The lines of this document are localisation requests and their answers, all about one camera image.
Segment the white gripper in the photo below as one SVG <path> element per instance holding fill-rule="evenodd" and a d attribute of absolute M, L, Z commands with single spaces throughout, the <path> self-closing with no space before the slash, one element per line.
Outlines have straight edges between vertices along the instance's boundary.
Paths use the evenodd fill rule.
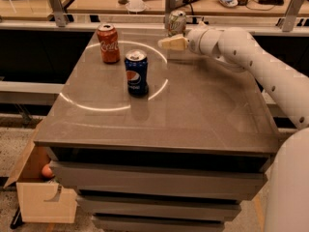
<path fill-rule="evenodd" d="M 187 47 L 199 55 L 219 55 L 218 41 L 222 32 L 214 29 L 193 29 L 188 32 L 187 39 L 183 34 L 158 41 L 158 46 L 167 50 L 183 51 Z"/>

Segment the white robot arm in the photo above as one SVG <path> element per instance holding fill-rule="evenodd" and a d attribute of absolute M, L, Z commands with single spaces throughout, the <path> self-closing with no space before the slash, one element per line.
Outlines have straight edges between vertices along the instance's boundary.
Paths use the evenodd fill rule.
<path fill-rule="evenodd" d="M 309 232 L 309 77 L 272 56 L 246 30 L 199 26 L 162 39 L 164 49 L 206 55 L 250 72 L 273 100 L 270 112 L 297 128 L 278 150 L 270 172 L 264 232 Z"/>

